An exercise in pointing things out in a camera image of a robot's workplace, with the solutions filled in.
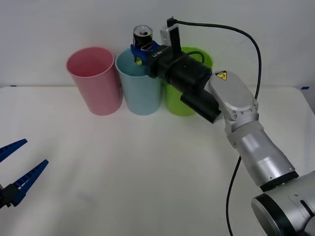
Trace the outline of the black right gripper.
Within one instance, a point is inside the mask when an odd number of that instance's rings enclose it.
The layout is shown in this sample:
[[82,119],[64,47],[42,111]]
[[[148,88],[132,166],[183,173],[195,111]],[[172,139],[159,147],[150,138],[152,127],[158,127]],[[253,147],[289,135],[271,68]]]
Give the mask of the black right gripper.
[[137,66],[147,65],[147,75],[151,78],[161,78],[166,82],[183,82],[184,75],[175,69],[177,64],[188,56],[183,51],[174,55],[171,46],[159,46],[155,41],[143,45],[131,45],[134,62]]

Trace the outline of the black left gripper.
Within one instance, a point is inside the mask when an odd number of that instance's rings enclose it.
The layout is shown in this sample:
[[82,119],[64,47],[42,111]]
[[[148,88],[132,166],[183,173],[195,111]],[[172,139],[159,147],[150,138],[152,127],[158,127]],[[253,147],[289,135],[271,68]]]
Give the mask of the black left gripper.
[[[21,146],[26,144],[28,141],[26,139],[22,139],[6,145],[0,148],[0,162],[5,160],[8,156],[14,153]],[[48,165],[48,160],[45,159],[28,173],[23,175],[21,178],[16,180],[14,183],[9,184],[7,187],[0,186],[0,207],[4,206],[16,207],[26,196],[26,193],[41,175],[43,170]]]

